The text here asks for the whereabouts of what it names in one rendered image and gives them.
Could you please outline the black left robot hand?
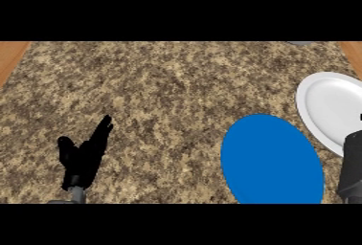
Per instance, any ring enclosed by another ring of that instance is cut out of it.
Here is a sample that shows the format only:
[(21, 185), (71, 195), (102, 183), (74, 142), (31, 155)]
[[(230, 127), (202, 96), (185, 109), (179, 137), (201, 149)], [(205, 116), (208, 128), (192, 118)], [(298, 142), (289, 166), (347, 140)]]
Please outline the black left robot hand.
[(94, 180), (108, 147), (108, 137), (114, 129), (112, 117), (106, 115), (99, 122), (90, 138), (75, 146), (71, 138), (58, 138), (59, 162), (65, 167), (62, 189), (87, 189)]

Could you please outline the white plate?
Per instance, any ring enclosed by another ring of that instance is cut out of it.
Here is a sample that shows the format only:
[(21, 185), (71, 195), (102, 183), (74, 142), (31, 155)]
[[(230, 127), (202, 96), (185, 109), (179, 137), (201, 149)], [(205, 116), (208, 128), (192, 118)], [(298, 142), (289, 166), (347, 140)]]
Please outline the white plate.
[(362, 80), (334, 72), (309, 75), (297, 86), (295, 107), (321, 144), (344, 156), (346, 136), (362, 130)]

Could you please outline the blue plate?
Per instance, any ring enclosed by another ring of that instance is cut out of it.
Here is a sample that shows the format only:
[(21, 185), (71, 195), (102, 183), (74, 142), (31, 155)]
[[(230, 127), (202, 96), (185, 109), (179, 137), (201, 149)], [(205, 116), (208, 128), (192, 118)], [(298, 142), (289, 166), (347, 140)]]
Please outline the blue plate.
[(267, 114), (241, 117), (220, 147), (220, 169), (242, 204), (318, 204), (322, 164), (297, 127)]

